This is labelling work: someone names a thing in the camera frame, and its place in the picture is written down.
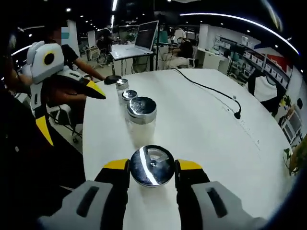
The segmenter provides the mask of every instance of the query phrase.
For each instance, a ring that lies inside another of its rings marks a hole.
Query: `metal lid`
[[[125,90],[128,87],[129,87],[129,84],[128,84],[127,79],[122,78],[116,82],[116,89],[118,90]]]
[[[157,145],[147,145],[131,157],[130,171],[141,185],[158,187],[166,184],[174,175],[175,160],[166,149]]]
[[[126,90],[121,94],[121,98],[124,101],[130,101],[131,99],[138,96],[138,93],[134,90]]]
[[[157,104],[148,97],[135,97],[128,103],[130,119],[137,124],[152,122],[157,113]]]

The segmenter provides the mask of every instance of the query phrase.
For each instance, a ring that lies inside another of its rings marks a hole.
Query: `white table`
[[[130,89],[157,103],[154,144],[175,159],[200,164],[211,181],[219,181],[242,199],[254,217],[268,218],[284,199],[286,137],[274,118],[244,88],[213,69],[182,69],[190,79],[236,95],[238,105],[204,90],[174,70],[125,76]],[[83,124],[83,159],[87,180],[94,180],[104,164],[130,158],[135,149],[118,104],[115,85],[99,84],[106,100],[88,98]],[[180,229],[175,180],[159,188],[145,188],[133,178],[124,229]]]

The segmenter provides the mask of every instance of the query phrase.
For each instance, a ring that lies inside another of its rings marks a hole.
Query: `computer monitor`
[[[154,43],[154,35],[158,29],[159,21],[144,23],[139,26],[135,47],[151,51]]]

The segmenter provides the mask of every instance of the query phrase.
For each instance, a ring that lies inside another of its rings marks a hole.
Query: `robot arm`
[[[80,73],[70,70],[64,66],[64,55],[58,44],[45,44],[44,41],[33,43],[27,53],[27,66],[24,74],[32,78],[31,85],[31,107],[36,120],[36,125],[53,145],[48,127],[46,99],[43,97],[44,80],[54,76],[61,76],[61,81],[69,81],[73,88],[86,96],[105,99],[105,94],[90,80],[85,79]]]

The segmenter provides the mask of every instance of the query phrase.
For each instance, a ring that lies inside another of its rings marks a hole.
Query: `laptop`
[[[111,52],[114,60],[133,58],[153,54],[154,36],[158,30],[159,21],[139,25],[135,45],[117,46]]]

